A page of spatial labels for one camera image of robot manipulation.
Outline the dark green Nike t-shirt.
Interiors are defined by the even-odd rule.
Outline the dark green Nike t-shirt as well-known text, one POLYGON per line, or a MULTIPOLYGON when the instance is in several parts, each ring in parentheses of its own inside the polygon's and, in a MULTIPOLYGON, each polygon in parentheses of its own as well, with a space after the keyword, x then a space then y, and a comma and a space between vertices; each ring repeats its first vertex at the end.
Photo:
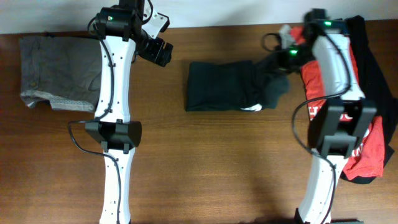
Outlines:
POLYGON ((287 74, 268 56, 258 63, 192 62, 187 80, 186 111, 257 112, 277 107, 290 89, 287 74))

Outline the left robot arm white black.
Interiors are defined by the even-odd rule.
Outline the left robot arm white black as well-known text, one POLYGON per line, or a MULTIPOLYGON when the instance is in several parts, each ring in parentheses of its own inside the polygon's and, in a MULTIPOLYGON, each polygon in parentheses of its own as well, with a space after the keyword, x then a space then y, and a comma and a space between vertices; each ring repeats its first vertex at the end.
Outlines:
POLYGON ((100 144, 104 158, 104 203, 100 223, 130 223, 129 181, 142 124, 129 111, 129 79, 137 57, 161 67, 172 58, 173 45, 158 35, 167 30, 168 16, 150 0, 119 1, 104 7, 90 23, 101 46, 101 83, 95 117, 85 131, 100 144))

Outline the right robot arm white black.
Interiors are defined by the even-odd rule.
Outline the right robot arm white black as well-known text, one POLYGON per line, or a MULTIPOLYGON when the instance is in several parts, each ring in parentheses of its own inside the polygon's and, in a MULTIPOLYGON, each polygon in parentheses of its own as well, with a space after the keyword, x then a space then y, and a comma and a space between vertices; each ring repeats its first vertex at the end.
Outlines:
POLYGON ((305 42, 284 52, 288 62, 312 56, 318 62, 324 104, 310 121, 307 142, 299 144, 312 155, 307 189, 295 210, 298 224, 331 223, 336 186, 352 151, 361 144, 376 114, 357 82, 350 55, 349 30, 341 19, 330 19, 325 9, 312 9, 303 19, 305 42))

